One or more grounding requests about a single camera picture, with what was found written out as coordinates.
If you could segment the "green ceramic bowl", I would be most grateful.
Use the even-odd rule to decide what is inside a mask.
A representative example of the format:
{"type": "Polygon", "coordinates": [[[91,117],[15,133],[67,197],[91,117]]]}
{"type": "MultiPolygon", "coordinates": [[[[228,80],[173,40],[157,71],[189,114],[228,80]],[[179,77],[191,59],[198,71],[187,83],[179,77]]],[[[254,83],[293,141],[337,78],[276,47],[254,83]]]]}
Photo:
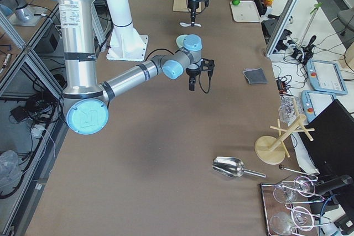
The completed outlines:
{"type": "Polygon", "coordinates": [[[188,34],[182,34],[176,38],[176,44],[177,44],[178,48],[183,48],[185,46],[184,40],[187,36],[188,36],[188,34]]]}

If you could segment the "green lime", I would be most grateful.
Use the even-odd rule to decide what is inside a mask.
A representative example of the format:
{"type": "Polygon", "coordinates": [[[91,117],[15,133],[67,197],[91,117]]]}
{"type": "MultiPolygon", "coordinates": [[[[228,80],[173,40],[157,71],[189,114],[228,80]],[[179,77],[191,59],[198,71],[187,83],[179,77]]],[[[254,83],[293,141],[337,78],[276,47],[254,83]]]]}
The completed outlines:
{"type": "Polygon", "coordinates": [[[232,0],[232,5],[233,6],[238,6],[240,4],[240,0],[232,0]]]}

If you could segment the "dark grey folded cloth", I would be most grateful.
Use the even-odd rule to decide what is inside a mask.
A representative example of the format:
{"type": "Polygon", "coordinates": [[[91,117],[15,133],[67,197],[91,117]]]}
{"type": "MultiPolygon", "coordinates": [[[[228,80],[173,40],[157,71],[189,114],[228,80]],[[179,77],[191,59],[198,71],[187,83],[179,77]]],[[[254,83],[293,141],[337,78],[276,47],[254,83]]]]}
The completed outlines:
{"type": "Polygon", "coordinates": [[[244,75],[245,79],[247,80],[248,84],[250,84],[250,85],[268,83],[262,68],[257,68],[257,69],[247,68],[247,69],[244,69],[243,70],[243,75],[244,75]]]}

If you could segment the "cream plastic tray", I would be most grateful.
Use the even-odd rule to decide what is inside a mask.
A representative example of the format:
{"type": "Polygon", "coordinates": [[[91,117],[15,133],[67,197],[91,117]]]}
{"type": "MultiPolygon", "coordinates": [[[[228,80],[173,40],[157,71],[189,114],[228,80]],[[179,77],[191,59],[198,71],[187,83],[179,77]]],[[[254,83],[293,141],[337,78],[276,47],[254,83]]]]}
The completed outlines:
{"type": "Polygon", "coordinates": [[[240,1],[238,5],[230,2],[232,18],[239,23],[258,23],[261,21],[254,1],[240,1]]]}

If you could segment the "white pillar with base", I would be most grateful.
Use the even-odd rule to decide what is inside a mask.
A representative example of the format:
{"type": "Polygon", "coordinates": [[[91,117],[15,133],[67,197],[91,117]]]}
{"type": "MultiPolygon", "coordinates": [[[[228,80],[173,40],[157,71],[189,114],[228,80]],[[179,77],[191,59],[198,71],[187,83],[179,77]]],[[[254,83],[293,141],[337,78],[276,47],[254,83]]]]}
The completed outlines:
{"type": "Polygon", "coordinates": [[[128,0],[106,0],[113,23],[109,60],[143,61],[148,36],[140,35],[133,26],[128,0]]]}

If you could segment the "metal scoop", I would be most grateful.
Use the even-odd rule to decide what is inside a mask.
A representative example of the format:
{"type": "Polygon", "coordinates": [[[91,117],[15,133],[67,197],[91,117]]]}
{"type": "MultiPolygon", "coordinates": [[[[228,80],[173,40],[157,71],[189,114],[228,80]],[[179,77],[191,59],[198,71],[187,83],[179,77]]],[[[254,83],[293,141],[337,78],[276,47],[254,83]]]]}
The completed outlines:
{"type": "Polygon", "coordinates": [[[264,173],[246,169],[244,162],[236,157],[218,156],[213,160],[212,168],[231,178],[242,177],[244,174],[262,178],[267,177],[264,173]]]}

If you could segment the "wooden mug tree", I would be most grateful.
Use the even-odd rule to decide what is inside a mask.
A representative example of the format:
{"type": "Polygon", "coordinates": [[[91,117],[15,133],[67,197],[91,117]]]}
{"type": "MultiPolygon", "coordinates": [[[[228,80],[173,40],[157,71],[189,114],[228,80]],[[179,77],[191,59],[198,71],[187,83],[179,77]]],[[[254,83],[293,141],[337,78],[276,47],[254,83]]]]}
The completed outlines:
{"type": "Polygon", "coordinates": [[[310,132],[315,131],[314,128],[305,128],[304,121],[306,116],[300,114],[297,107],[296,99],[293,97],[293,106],[295,109],[296,118],[293,120],[290,126],[287,129],[283,129],[278,125],[277,127],[270,126],[271,129],[278,131],[278,137],[272,136],[262,136],[259,137],[255,144],[254,150],[256,155],[260,160],[266,164],[277,165],[280,164],[285,157],[290,157],[290,154],[284,144],[284,141],[294,132],[303,132],[308,137],[310,141],[313,141],[314,138],[311,136],[310,132]]]}

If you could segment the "lower blue teach pendant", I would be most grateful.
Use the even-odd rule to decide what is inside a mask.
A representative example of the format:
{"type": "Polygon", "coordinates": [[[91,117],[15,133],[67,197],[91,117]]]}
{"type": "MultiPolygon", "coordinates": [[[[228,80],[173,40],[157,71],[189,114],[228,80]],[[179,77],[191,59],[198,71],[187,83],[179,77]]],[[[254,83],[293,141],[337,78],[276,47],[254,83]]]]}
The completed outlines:
{"type": "Polygon", "coordinates": [[[303,90],[301,102],[308,122],[314,120],[327,106],[336,99],[334,93],[303,90]]]}

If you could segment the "blue teach pendant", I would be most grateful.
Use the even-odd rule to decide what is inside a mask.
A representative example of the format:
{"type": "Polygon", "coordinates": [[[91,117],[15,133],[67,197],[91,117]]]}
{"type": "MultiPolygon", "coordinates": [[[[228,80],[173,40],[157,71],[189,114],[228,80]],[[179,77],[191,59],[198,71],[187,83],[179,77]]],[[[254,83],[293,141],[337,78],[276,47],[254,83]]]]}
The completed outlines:
{"type": "Polygon", "coordinates": [[[301,102],[308,122],[314,120],[327,106],[336,99],[334,93],[303,90],[301,102]]]}
{"type": "Polygon", "coordinates": [[[314,90],[347,95],[340,68],[335,62],[310,59],[306,63],[309,82],[314,90]]]}

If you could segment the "upper blue teach pendant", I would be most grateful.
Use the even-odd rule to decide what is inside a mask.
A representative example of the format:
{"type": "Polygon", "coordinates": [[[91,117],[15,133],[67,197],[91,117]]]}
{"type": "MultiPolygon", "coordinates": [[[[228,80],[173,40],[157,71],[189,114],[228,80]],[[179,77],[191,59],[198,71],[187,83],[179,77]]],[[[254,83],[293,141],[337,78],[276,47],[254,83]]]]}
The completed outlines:
{"type": "Polygon", "coordinates": [[[309,82],[314,90],[347,95],[340,68],[335,62],[310,59],[306,63],[309,82]]]}

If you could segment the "grey office chair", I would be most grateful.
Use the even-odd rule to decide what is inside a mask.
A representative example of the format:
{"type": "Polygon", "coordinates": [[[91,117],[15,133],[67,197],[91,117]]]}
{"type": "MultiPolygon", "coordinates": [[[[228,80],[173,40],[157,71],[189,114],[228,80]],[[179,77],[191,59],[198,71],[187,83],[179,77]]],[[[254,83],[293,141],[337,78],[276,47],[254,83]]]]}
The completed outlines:
{"type": "Polygon", "coordinates": [[[353,7],[339,11],[337,17],[332,19],[330,23],[332,24],[336,20],[339,20],[345,26],[343,30],[340,30],[341,36],[345,36],[346,30],[353,31],[353,7]]]}

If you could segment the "black monitor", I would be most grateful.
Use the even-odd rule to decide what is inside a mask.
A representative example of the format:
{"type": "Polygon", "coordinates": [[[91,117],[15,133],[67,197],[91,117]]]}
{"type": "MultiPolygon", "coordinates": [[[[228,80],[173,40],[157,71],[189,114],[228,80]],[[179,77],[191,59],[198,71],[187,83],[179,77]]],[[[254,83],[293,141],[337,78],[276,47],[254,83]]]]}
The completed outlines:
{"type": "Polygon", "coordinates": [[[353,177],[353,116],[334,100],[308,125],[313,141],[299,136],[315,167],[322,175],[353,177]]]}

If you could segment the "wine glass rack tray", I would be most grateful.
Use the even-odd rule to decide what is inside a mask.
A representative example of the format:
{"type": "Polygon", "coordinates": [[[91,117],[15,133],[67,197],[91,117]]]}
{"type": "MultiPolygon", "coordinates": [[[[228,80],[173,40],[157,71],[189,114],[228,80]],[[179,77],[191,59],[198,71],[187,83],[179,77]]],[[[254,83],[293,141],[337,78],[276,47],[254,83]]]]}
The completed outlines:
{"type": "Polygon", "coordinates": [[[301,174],[275,184],[260,184],[268,235],[305,235],[331,223],[311,212],[310,204],[325,201],[315,190],[316,180],[314,175],[301,174]]]}

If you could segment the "aluminium frame post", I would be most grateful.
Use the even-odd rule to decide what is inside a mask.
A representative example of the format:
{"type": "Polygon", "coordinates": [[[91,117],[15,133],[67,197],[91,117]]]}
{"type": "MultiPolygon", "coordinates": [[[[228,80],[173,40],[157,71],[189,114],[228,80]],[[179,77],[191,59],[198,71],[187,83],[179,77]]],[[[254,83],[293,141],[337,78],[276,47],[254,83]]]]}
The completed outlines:
{"type": "Polygon", "coordinates": [[[264,55],[266,57],[270,57],[271,54],[273,53],[284,29],[287,21],[289,20],[296,4],[298,3],[299,0],[287,0],[285,7],[283,9],[283,12],[280,15],[280,18],[278,19],[277,24],[275,25],[273,34],[270,37],[270,40],[266,46],[266,49],[264,51],[264,55]]]}

